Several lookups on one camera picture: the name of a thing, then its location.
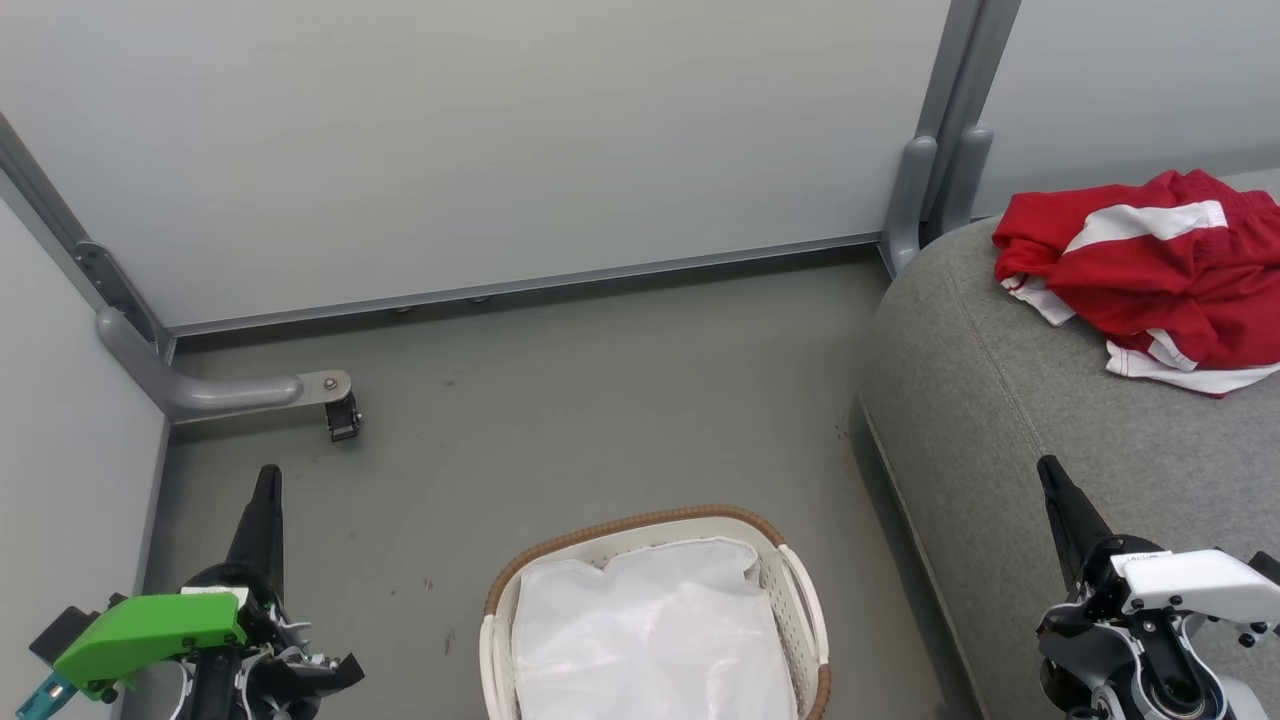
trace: gray upholstery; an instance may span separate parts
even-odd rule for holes
[[[1280,555],[1280,375],[1215,400],[1108,374],[1088,325],[1053,328],[996,284],[993,227],[893,282],[861,396],[988,716],[1057,719],[1034,629],[1065,593],[1036,460],[1057,455],[1116,532]],[[1280,717],[1280,641],[1245,651],[1206,625],[1197,648]]]

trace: basket handle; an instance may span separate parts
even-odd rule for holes
[[[813,634],[814,643],[817,643],[818,665],[827,664],[828,643],[827,643],[827,620],[822,615],[822,603],[818,602],[818,591],[813,587],[813,580],[809,578],[809,570],[805,569],[804,562],[800,561],[800,556],[792,552],[786,544],[778,546],[778,552],[782,553],[782,561],[787,566],[787,573],[791,574],[791,579],[800,588],[800,602],[804,606],[805,619],[809,620],[809,630]]]

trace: fabric seam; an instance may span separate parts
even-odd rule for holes
[[[1044,455],[1044,442],[1039,437],[1039,432],[1036,425],[1030,421],[1030,414],[1027,413],[1027,407],[1023,406],[1021,401],[1012,393],[1012,386],[1009,378],[1005,377],[1004,370],[1000,364],[995,360],[995,352],[987,343],[987,340],[982,337],[978,332],[978,324],[974,322],[969,313],[969,307],[964,302],[960,302],[960,287],[955,277],[955,258],[950,252],[947,254],[946,263],[947,281],[951,283],[951,295],[954,300],[957,300],[956,305],[960,307],[960,314],[964,315],[965,324],[969,327],[969,333],[978,341],[978,346],[982,348],[983,360],[986,360],[987,366],[991,368],[996,374],[996,384],[1000,386],[1000,393],[1005,397],[1005,402],[1011,406],[1016,414],[1020,429],[1023,432],[1023,441],[1027,442],[1029,448],[1037,455]]]

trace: cable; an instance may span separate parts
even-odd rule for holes
[[[187,705],[187,694],[191,692],[191,685],[193,684],[193,678],[191,676],[191,670],[180,660],[177,662],[178,669],[182,670],[182,691],[178,694],[178,707],[173,708],[173,715],[169,720],[178,720],[178,715],[182,715],[182,706]]]

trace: metal bracket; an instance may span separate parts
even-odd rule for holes
[[[993,137],[991,128],[984,127],[972,127],[960,133],[955,158],[947,165],[947,176],[938,191],[937,211],[929,218],[928,240],[973,222],[973,201],[978,197]]]
[[[115,307],[97,313],[102,345],[173,424],[198,423],[266,410],[324,405],[334,442],[356,437],[364,419],[356,411],[351,375],[343,370],[248,380],[201,380],[165,365]]]
[[[920,251],[920,213],[937,151],[938,142],[929,136],[913,138],[902,149],[879,240],[881,258],[891,278]]]
[[[133,283],[106,247],[92,240],[82,240],[72,249],[72,258],[101,293],[102,300],[119,310],[142,340],[155,342],[157,347],[168,341],[164,327],[151,314],[142,295],[133,290]]]
[[[58,245],[76,260],[76,265],[102,300],[124,313],[147,342],[155,342],[156,347],[164,348],[169,342],[164,327],[155,319],[142,296],[133,288],[106,249],[88,240],[88,233],[4,114],[0,114],[0,172],[13,181],[18,192],[49,228]]]

